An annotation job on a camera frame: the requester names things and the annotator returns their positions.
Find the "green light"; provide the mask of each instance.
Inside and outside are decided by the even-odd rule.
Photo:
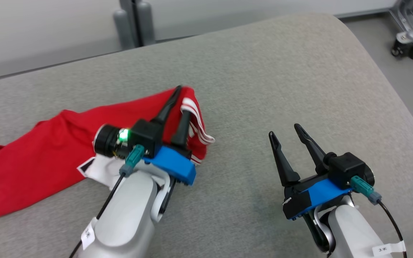
[[[120,142],[126,142],[129,137],[130,137],[130,130],[129,129],[122,129],[119,132],[119,141]]]

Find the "teal connector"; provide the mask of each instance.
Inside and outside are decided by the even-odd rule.
[[[144,156],[144,147],[140,144],[137,144],[133,150],[128,154],[127,158],[125,158],[125,164],[119,169],[119,174],[124,175],[125,177],[129,177],[130,174],[133,172],[136,164]]]
[[[364,196],[366,196],[369,201],[376,205],[377,201],[380,201],[382,199],[382,196],[374,191],[374,188],[368,184],[366,181],[364,181],[362,178],[359,176],[354,176],[350,180],[350,186],[353,188],[355,191],[362,193]]]

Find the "folded red shirt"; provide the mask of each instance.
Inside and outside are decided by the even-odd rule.
[[[52,119],[39,122],[14,142],[0,145],[0,216],[24,209],[83,180],[78,167],[95,156],[93,139],[100,126],[131,128],[138,119],[150,120],[172,92],[173,89],[83,113],[63,110]],[[182,110],[193,114],[188,147],[192,150],[192,162],[198,164],[214,138],[205,132],[192,88],[182,88],[165,125],[163,141],[170,142]]]

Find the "gray tabletop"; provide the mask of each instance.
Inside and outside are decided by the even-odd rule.
[[[195,89],[217,142],[195,184],[174,191],[150,257],[323,257],[304,222],[281,211],[268,132],[302,178],[314,174],[294,123],[326,152],[352,152],[370,165],[413,245],[413,118],[349,29],[329,15],[285,16],[0,80],[0,144],[62,109],[85,111],[181,83]],[[108,193],[85,179],[1,217],[0,257],[67,257]],[[384,242],[397,242],[383,211],[354,198]]]

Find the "gray floor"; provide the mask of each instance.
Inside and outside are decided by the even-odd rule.
[[[413,60],[397,60],[390,54],[397,33],[392,17],[383,14],[342,21],[372,56],[413,116]]]

